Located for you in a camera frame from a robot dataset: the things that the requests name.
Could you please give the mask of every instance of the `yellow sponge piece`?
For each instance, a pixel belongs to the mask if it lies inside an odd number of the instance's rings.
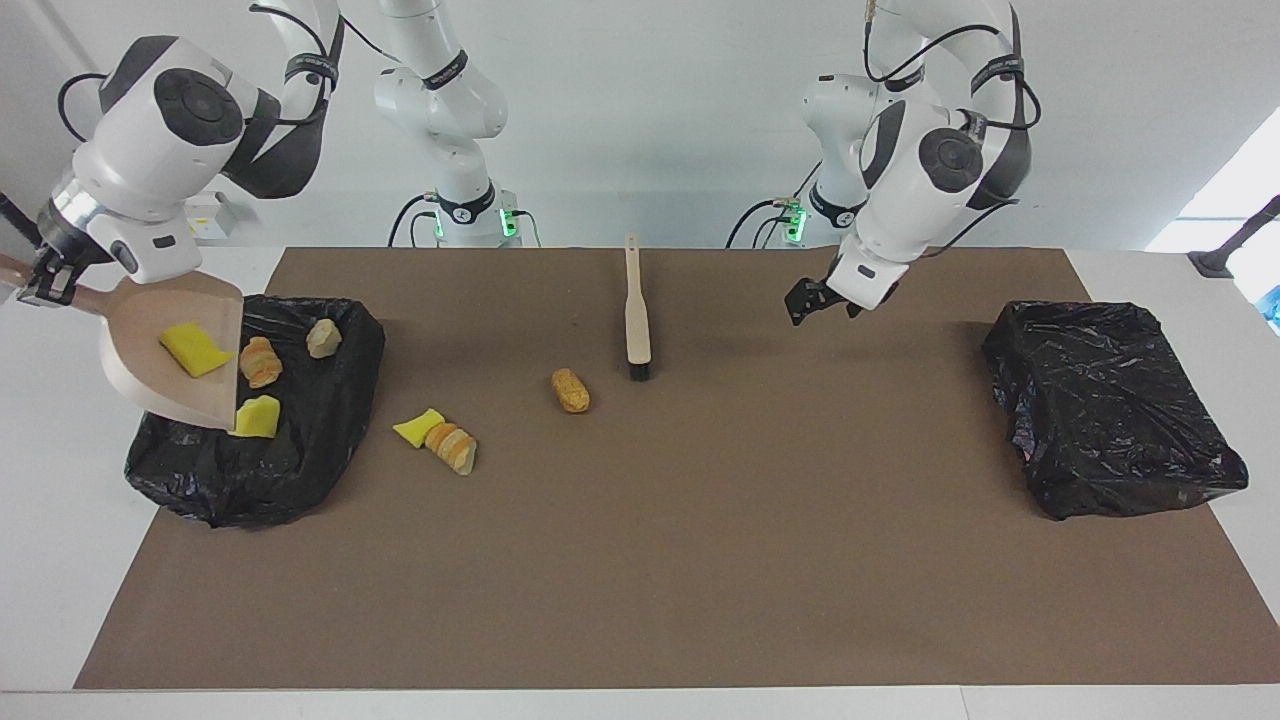
[[[268,437],[274,438],[276,427],[280,424],[280,401],[264,395],[244,401],[236,411],[236,437]]]
[[[426,442],[426,433],[443,421],[444,415],[440,415],[435,410],[428,410],[412,420],[392,425],[392,429],[399,433],[413,447],[422,447],[422,443]]]
[[[221,351],[205,328],[196,323],[183,323],[160,333],[160,345],[193,378],[211,373],[234,357]]]

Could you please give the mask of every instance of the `brush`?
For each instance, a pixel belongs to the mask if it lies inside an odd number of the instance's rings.
[[[649,363],[653,354],[649,348],[649,307],[644,304],[644,292],[640,288],[640,240],[634,234],[627,236],[627,305],[625,310],[627,323],[627,364],[631,365],[631,379],[645,382],[649,379]]]

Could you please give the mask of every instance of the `beige dustpan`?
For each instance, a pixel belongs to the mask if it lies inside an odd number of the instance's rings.
[[[29,274],[29,265],[0,255],[0,281],[20,287]],[[159,338],[169,327],[197,323],[236,354],[243,305],[236,286],[204,273],[145,286],[124,278],[110,292],[81,286],[72,302],[102,318],[102,370],[120,395],[156,415],[224,430],[236,425],[236,361],[192,378]]]

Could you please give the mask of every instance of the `white table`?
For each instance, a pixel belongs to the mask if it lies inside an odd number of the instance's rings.
[[[260,292],[280,249],[206,249],[207,272]],[[1230,282],[1174,255],[1074,251],[1091,296],[1151,309],[1252,487],[1213,510],[1280,611],[1280,337]],[[88,284],[119,272],[95,268]],[[0,307],[0,717],[1276,717],[1280,685],[787,688],[508,692],[69,692],[155,506],[120,479],[138,410],[96,368],[97,320]]]

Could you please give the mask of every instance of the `dustpan handle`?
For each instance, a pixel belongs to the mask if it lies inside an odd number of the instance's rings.
[[[22,260],[0,254],[0,283],[14,287],[27,287],[31,279],[31,265]],[[101,292],[91,287],[78,286],[72,299],[72,307],[83,310],[92,315],[101,315],[106,311],[111,300],[110,292]]]

